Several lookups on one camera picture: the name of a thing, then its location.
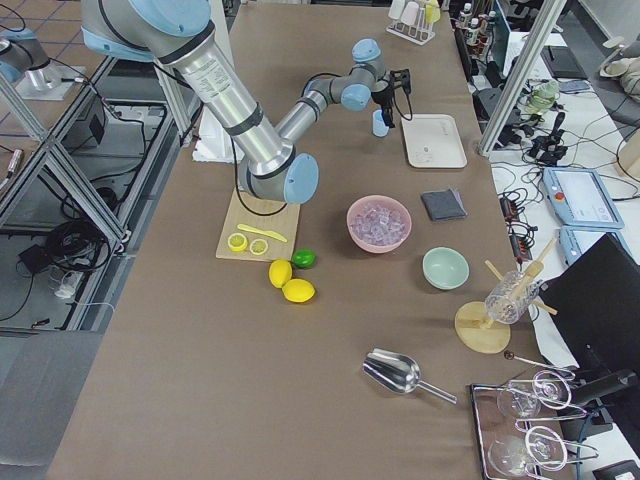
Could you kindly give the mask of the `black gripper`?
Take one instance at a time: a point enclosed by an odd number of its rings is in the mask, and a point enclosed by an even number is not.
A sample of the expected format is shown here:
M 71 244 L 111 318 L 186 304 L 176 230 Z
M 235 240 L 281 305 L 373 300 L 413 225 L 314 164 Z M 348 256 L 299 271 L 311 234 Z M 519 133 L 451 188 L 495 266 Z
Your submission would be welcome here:
M 411 74 L 409 69 L 388 71 L 378 82 L 377 90 L 371 93 L 372 100 L 381 107 L 382 120 L 386 127 L 394 127 L 393 108 L 396 106 L 395 91 L 404 92 L 409 112 L 412 112 L 410 100 Z

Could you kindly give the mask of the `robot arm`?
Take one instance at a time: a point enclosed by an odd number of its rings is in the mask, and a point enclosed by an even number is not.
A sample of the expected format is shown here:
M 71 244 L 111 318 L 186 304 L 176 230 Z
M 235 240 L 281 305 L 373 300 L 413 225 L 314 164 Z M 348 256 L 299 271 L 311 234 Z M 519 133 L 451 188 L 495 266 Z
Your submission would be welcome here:
M 373 39 L 352 49 L 346 76 L 315 79 L 280 121 L 273 125 L 251 96 L 215 41 L 216 27 L 207 1 L 84 1 L 85 45 L 103 55 L 157 62 L 177 71 L 239 146 L 244 157 L 238 185 L 256 198 L 303 204 L 314 195 L 319 167 L 295 142 L 332 104 L 351 111 L 374 101 L 392 127 L 394 92 L 411 90 L 408 70 L 386 68 Z

